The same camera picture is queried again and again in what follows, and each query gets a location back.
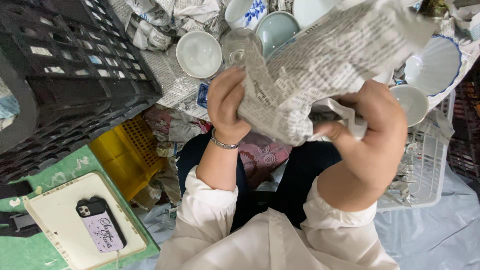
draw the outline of left hand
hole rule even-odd
[[[250,131],[250,125],[237,117],[245,95],[244,78],[244,71],[230,68],[213,79],[208,89],[208,116],[215,127],[215,137],[223,144],[234,145]]]

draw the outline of clear glass cup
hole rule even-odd
[[[255,44],[262,54],[262,41],[254,31],[248,28],[231,30],[220,42],[226,67],[244,67],[245,48],[251,43]]]

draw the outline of phone case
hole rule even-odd
[[[127,241],[104,199],[91,197],[88,201],[80,200],[75,209],[99,252],[106,253],[126,246]]]

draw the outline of yellow plastic basket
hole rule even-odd
[[[131,200],[163,167],[157,141],[140,115],[93,140],[89,147],[123,196]]]

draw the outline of silver bracelet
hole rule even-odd
[[[235,149],[235,148],[238,148],[239,145],[240,145],[240,142],[237,142],[237,144],[234,144],[234,145],[226,145],[226,144],[222,144],[221,142],[219,142],[215,138],[215,128],[213,128],[213,130],[212,130],[212,141],[213,141],[214,144],[220,146],[223,149]]]

